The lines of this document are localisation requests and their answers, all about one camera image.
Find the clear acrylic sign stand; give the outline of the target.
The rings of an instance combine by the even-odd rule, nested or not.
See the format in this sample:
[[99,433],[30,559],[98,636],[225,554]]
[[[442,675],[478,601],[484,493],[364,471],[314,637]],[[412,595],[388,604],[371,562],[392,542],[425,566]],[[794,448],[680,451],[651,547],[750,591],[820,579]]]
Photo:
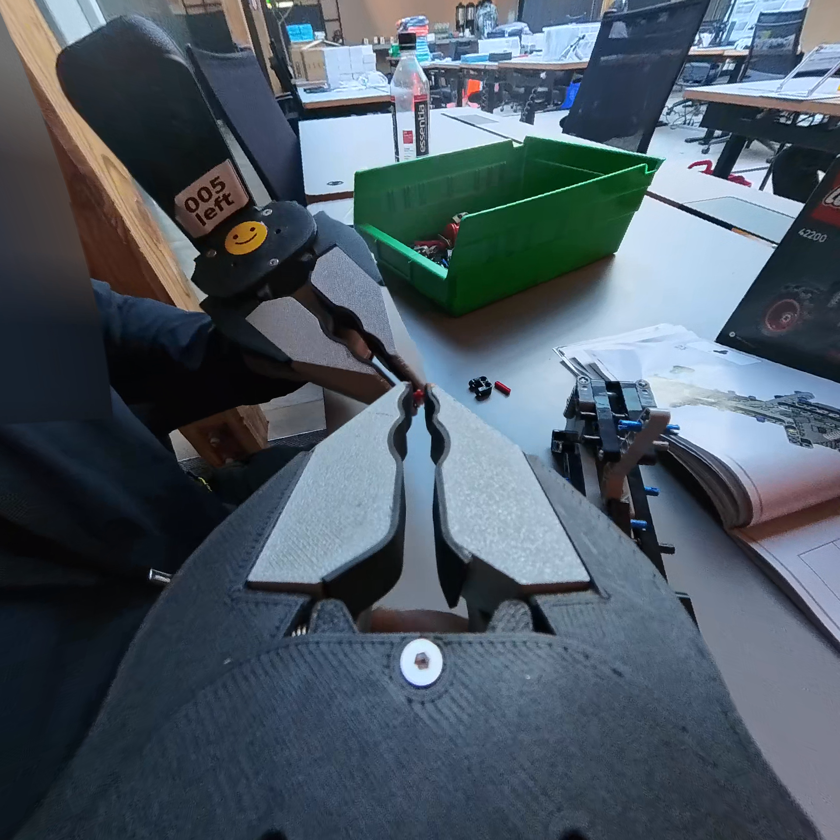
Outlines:
[[830,98],[838,93],[839,44],[822,44],[811,50],[781,80],[776,92],[782,98]]

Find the wooden top office desk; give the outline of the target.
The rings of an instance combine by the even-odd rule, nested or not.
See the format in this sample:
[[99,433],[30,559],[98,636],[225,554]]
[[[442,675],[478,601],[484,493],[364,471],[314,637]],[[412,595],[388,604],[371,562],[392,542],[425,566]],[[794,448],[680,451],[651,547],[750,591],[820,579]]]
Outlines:
[[727,180],[750,140],[839,153],[839,93],[830,98],[782,98],[769,82],[688,88],[683,97],[706,105],[700,126],[728,133],[713,176]]

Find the black lego set box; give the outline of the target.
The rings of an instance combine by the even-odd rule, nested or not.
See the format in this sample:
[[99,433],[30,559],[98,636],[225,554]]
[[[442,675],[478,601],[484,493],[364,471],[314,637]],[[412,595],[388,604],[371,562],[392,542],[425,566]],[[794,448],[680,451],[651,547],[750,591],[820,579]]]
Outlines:
[[839,160],[717,336],[724,347],[839,382]]

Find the pile of loose lego pieces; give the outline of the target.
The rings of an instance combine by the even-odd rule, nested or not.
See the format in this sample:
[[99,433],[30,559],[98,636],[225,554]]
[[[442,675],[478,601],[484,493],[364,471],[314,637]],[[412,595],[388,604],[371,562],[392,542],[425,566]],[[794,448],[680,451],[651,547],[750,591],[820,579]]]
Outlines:
[[447,269],[455,249],[460,225],[467,215],[467,213],[457,213],[433,237],[414,241],[413,251]]

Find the person's dark jacket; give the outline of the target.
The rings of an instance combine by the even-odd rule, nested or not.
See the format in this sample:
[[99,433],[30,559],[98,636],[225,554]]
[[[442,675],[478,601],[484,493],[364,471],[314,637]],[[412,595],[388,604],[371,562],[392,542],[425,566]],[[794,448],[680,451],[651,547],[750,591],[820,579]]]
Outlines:
[[85,738],[161,590],[152,573],[177,572],[301,452],[221,470],[220,497],[110,396],[105,418],[2,425],[2,838]]

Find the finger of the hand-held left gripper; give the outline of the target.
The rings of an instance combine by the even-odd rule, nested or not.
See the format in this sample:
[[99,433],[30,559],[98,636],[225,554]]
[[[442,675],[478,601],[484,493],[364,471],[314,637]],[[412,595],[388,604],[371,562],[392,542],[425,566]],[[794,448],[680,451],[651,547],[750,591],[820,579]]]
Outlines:
[[201,306],[259,373],[311,382],[361,403],[375,402],[399,382],[326,333],[292,297],[263,301],[249,314],[217,297],[205,297]]
[[424,363],[388,287],[339,245],[320,255],[309,285],[327,333],[393,380],[424,386]]

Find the black grey lego assembly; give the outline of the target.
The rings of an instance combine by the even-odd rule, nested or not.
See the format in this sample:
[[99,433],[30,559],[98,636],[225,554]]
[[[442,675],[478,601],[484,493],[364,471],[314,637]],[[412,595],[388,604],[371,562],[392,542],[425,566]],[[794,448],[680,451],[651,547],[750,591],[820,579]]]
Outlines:
[[551,437],[554,467],[586,496],[584,454],[589,454],[597,478],[595,504],[666,578],[663,558],[675,549],[658,539],[648,499],[659,491],[645,484],[641,467],[657,464],[679,425],[657,406],[647,381],[606,381],[590,374],[577,375],[563,416],[565,426]]

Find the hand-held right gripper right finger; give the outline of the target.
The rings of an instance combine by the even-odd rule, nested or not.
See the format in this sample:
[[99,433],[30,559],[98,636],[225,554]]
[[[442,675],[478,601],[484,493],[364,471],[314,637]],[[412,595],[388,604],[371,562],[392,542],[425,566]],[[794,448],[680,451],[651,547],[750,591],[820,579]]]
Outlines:
[[437,576],[483,632],[499,605],[584,592],[592,579],[519,446],[441,387],[425,397]]

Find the dark fabric office chair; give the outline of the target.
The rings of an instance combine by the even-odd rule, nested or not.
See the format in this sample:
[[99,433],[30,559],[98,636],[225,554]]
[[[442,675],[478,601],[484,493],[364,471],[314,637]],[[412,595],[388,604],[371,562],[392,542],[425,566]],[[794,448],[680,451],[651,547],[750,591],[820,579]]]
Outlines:
[[317,258],[335,245],[384,284],[361,236],[324,214],[315,218],[303,205],[300,143],[254,54],[189,46],[187,57],[205,99],[223,115],[272,198],[256,204],[228,158],[176,194],[176,221],[202,252],[192,282],[205,298],[301,299],[299,288],[312,292]]

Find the green plastic bin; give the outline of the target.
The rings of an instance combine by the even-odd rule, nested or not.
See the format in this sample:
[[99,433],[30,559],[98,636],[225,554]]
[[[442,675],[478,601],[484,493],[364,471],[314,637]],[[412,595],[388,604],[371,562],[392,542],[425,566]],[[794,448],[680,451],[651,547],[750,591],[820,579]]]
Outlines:
[[[614,254],[663,161],[528,136],[357,171],[353,222],[384,276],[462,316]],[[455,214],[448,268],[415,253]]]

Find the open instruction booklet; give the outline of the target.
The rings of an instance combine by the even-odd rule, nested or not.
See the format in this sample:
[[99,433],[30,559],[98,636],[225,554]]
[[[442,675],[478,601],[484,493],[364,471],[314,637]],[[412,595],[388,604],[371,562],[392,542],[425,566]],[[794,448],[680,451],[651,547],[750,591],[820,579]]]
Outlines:
[[574,373],[648,383],[724,529],[838,647],[838,384],[670,323],[553,351]]

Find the person's left forearm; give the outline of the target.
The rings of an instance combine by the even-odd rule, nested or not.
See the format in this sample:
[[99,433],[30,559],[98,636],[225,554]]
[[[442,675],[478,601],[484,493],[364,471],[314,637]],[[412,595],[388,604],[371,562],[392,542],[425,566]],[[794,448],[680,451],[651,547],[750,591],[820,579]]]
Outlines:
[[205,314],[91,284],[112,388],[154,434],[302,386],[257,373]]

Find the black mesh office chair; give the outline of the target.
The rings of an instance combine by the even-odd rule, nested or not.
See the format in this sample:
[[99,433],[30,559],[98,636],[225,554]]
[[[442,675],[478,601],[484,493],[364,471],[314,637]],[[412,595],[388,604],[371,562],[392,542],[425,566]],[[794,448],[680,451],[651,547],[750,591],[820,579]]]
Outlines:
[[645,154],[708,5],[605,13],[563,135]]

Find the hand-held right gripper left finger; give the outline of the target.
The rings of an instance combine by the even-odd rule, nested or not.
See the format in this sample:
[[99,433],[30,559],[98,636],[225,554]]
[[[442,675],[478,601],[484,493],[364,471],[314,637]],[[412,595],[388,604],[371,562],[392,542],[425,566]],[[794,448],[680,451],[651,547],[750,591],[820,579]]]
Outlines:
[[312,450],[248,574],[252,589],[342,602],[357,617],[403,572],[413,388],[394,386]]

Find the clear water bottle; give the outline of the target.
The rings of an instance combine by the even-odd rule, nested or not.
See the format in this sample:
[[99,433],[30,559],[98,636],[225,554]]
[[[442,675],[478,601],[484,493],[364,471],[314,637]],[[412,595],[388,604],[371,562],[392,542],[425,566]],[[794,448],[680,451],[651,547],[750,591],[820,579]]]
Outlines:
[[417,58],[417,36],[398,36],[400,57],[392,74],[392,132],[395,161],[405,162],[429,155],[430,91]]

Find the wooden post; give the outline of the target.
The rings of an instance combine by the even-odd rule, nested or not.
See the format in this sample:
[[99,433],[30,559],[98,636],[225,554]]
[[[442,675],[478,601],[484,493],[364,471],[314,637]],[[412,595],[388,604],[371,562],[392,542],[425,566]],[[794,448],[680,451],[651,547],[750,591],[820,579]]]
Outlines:
[[1,2],[1,7],[56,152],[91,277],[124,296],[199,312],[198,299],[128,170],[61,89],[58,41],[35,2]]

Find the stack of white boxes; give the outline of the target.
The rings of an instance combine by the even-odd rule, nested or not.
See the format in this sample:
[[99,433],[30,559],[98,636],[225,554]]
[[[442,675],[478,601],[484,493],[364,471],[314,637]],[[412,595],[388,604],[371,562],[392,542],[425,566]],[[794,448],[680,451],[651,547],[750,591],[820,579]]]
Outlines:
[[293,76],[297,80],[323,82],[331,88],[351,85],[376,72],[370,45],[337,45],[325,40],[290,46]]

